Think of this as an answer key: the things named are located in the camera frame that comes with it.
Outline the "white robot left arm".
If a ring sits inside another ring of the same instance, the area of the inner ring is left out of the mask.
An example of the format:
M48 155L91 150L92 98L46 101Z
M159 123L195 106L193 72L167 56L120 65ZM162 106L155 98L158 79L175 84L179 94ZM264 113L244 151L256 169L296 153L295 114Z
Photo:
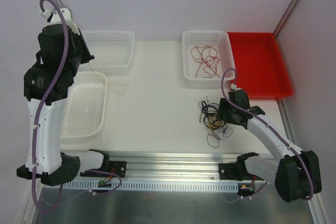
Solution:
M106 152L90 149L71 156L60 150L61 119L68 89L79 66L94 56L81 34L70 27L64 29L61 24L44 27L38 42L36 62L24 75L30 120L29 153L16 175L27 180L39 178L48 186L68 183L78 174L107 175L110 161Z

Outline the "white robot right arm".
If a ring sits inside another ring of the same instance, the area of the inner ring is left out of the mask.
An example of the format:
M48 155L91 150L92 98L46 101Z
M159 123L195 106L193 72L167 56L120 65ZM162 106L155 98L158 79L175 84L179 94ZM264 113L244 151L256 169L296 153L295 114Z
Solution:
M281 135L259 106L251 106L243 89L231 90L220 99L216 118L238 125L257 137L275 161L267 161L255 152L237 157L235 168L227 175L248 179L255 175L272 183L285 202L311 200L322 191L319 158L314 151L304 151Z

